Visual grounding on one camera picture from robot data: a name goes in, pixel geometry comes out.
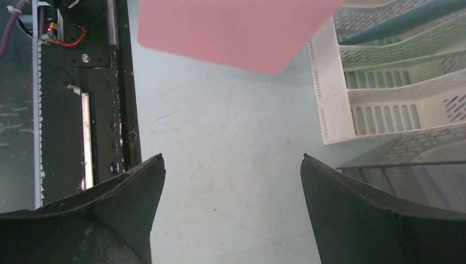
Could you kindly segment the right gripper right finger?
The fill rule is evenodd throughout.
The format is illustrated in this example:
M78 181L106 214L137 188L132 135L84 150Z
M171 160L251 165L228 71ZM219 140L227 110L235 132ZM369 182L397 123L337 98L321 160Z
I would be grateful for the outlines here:
M305 155L301 181L322 263L465 263L465 214L376 189Z

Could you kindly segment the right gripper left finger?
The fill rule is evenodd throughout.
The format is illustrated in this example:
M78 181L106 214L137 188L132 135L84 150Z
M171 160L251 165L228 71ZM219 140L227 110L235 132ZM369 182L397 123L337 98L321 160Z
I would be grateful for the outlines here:
M165 176L157 154L88 190L1 214L1 263L151 263Z

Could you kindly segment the smoky transparent drawer cabinet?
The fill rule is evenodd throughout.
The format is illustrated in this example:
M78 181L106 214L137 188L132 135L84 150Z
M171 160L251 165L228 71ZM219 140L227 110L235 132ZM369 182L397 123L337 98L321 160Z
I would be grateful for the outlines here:
M465 212L465 125L403 135L339 169L405 200Z

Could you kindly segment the pink folder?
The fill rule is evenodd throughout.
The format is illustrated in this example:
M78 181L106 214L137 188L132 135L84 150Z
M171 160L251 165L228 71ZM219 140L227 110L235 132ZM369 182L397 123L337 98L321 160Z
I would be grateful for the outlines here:
M277 75L342 5L325 0L142 1L137 40L153 50Z

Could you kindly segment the green clipboard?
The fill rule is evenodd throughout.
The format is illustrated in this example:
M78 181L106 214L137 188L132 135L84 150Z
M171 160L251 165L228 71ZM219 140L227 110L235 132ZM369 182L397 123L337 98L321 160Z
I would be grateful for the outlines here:
M340 45L343 68L363 69L409 59L465 53L465 10L391 37Z

